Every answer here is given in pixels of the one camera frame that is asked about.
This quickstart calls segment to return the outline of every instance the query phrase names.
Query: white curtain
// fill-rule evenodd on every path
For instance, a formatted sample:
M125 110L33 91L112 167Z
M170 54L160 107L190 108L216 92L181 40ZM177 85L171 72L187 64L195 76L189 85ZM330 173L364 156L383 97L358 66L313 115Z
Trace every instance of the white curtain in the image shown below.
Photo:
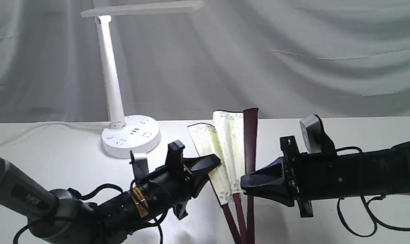
M146 2L0 0L0 122L107 120L96 27L80 12ZM410 0L204 2L112 19L126 115L410 115Z

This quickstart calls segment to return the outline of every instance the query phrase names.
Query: round power strip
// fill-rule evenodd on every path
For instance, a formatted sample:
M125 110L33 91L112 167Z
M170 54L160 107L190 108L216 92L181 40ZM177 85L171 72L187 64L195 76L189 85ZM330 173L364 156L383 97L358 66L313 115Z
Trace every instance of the round power strip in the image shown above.
M129 159L129 152L148 153L160 143L160 127L155 119L144 115L125 117L121 129L105 128L103 145L108 154Z

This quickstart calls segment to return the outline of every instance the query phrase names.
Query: table surface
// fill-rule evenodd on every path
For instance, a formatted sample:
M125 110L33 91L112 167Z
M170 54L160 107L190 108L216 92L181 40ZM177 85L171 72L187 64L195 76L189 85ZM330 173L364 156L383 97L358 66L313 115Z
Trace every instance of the table surface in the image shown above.
M410 117L323 119L325 130L336 147L357 145L364 151L390 148L410 140ZM197 153L187 126L211 121L159 122L162 142L149 153L149 169L164 163L168 142L181 140L184 156ZM0 142L30 124L0 124ZM74 130L62 125L39 128L16 142L0 148L0 156L27 173L46 189L73 187L88 193L103 183L112 183L126 190L132 180L129 160L114 159L104 154L100 131ZM279 137L296 136L300 151L305 151L298 119L263 119L259 121L257 168L282 156ZM93 201L102 203L117 193L101 191ZM336 213L336 199L314 201L314 218L301 219L297 207L285 207L277 202L256 198L256 243L410 243L410 232L397 232L379 227L371 238L353 236L341 225ZM373 212L385 223L410 227L410 196L388 196L372 204ZM342 202L343 214L356 232L372 231L359 198ZM172 213L162 224L166 244L233 243L224 215L208 183L200 196L192 199L189 216L178 221ZM0 206L0 243L12 243L14 234L26 224L26 219ZM126 244L155 244L159 242L156 228L139 230ZM20 244L42 244L42 240L25 232Z

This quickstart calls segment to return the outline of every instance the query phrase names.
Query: orange warning label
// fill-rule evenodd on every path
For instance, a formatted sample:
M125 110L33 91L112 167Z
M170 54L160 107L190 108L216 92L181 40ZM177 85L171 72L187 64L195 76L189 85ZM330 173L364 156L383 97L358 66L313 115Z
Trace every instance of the orange warning label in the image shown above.
M138 187L133 188L134 194L137 199L139 199L143 204L145 204L146 207L148 206L148 202L146 202L145 197L143 196L142 192L139 190ZM143 218L146 215L148 215L148 211L145 210L144 207L140 206L140 204L131 196L132 200L136 204L137 210L139 211L140 217Z

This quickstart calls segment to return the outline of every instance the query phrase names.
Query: white desk lamp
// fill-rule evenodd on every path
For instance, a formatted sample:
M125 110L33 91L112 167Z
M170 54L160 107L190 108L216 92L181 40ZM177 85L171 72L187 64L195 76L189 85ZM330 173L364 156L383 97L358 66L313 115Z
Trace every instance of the white desk lamp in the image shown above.
M143 115L124 116L109 22L113 15L186 13L200 9L201 0L109 6L81 12L94 17L98 28L101 64L106 87L110 124L103 130L104 149L110 155L127 159L133 153L148 153L160 142L160 128L155 119Z

